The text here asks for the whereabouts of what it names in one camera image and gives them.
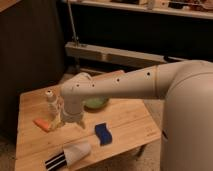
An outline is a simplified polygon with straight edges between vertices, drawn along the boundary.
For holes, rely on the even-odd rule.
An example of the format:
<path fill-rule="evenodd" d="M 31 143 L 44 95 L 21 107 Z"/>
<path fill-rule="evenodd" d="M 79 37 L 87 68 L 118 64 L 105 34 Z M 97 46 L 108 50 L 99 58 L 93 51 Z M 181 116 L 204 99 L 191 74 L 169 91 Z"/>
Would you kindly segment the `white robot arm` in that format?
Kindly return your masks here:
<path fill-rule="evenodd" d="M 160 99 L 160 171 L 213 171 L 213 62 L 186 60 L 94 80 L 79 73 L 60 86 L 61 120 L 83 120 L 83 102 L 105 97 Z"/>

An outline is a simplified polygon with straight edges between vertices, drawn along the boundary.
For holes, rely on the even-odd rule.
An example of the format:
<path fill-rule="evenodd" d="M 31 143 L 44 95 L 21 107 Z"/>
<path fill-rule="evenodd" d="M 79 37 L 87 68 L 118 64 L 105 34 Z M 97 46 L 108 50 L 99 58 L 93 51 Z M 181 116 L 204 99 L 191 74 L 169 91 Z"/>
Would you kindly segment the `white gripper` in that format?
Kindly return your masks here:
<path fill-rule="evenodd" d="M 61 116 L 57 115 L 51 122 L 50 128 L 56 130 L 64 125 L 64 122 L 76 122 L 82 129 L 85 129 L 83 119 L 83 102 L 79 99 L 65 99 L 61 109 Z"/>

